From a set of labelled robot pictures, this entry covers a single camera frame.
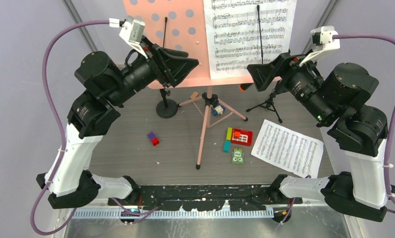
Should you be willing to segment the sheet music page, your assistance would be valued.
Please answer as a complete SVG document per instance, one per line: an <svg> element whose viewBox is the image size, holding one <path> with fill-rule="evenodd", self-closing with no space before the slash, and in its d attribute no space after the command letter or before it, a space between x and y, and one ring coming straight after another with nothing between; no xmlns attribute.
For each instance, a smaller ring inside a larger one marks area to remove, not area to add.
<svg viewBox="0 0 395 238"><path fill-rule="evenodd" d="M251 155L299 177L317 178L324 143L264 120Z"/></svg>
<svg viewBox="0 0 395 238"><path fill-rule="evenodd" d="M211 79L246 76L289 49L295 0L205 0Z"/></svg>

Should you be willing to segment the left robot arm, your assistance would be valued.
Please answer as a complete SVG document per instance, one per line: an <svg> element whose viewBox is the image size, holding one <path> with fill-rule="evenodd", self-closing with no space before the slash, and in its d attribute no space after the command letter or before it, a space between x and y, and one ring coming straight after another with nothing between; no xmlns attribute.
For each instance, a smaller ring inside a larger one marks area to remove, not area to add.
<svg viewBox="0 0 395 238"><path fill-rule="evenodd" d="M74 75L85 87L68 113L65 148L59 152L51 172L36 178L50 191L48 202L54 209L79 208L95 199L120 199L134 205L141 191L129 176L108 178L89 171L92 153L120 116L118 108L153 81L175 87L199 65L184 51L167 49L146 37L140 42L137 58L120 69L103 51L88 54Z"/></svg>

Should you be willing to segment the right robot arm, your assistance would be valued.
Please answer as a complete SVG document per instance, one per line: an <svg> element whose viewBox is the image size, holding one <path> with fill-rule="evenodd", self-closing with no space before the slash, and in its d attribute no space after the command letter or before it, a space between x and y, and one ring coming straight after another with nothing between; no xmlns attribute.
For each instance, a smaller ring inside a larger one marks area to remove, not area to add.
<svg viewBox="0 0 395 238"><path fill-rule="evenodd" d="M265 64L249 64L257 91L262 92L278 77L272 95L289 92L315 118L317 127L346 154L350 171L324 178L278 175L268 188L275 203L295 197L324 201L335 211L381 222L389 195L384 152L389 134L384 112L366 105L379 82L355 63L340 63L323 78L316 63L306 55L279 54Z"/></svg>

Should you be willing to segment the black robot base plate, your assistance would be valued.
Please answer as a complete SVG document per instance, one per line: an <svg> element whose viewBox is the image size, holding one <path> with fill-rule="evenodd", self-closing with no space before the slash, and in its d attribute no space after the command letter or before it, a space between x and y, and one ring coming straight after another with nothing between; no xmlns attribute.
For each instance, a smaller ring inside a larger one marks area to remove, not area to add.
<svg viewBox="0 0 395 238"><path fill-rule="evenodd" d="M267 205L289 205L291 199L279 195L269 185L142 185L125 199L124 207L160 211L219 211L229 205L231 211L261 211Z"/></svg>

